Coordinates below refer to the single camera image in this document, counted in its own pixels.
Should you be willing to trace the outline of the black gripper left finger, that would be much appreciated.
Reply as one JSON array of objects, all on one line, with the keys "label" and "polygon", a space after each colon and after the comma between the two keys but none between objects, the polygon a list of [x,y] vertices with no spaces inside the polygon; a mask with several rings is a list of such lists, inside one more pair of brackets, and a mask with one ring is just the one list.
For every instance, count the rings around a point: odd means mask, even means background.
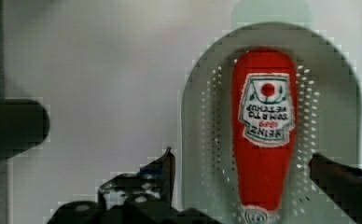
[{"label": "black gripper left finger", "polygon": [[60,206],[48,224],[220,224],[195,209],[172,207],[175,157],[170,147],[137,173],[121,174],[99,187],[98,200]]}]

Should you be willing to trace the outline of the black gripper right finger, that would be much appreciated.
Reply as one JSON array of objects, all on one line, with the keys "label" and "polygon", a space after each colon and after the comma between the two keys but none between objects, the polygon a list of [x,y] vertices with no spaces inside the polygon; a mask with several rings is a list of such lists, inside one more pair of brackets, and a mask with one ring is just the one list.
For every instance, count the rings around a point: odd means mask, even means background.
[{"label": "black gripper right finger", "polygon": [[314,153],[308,162],[311,180],[356,224],[362,224],[362,169]]}]

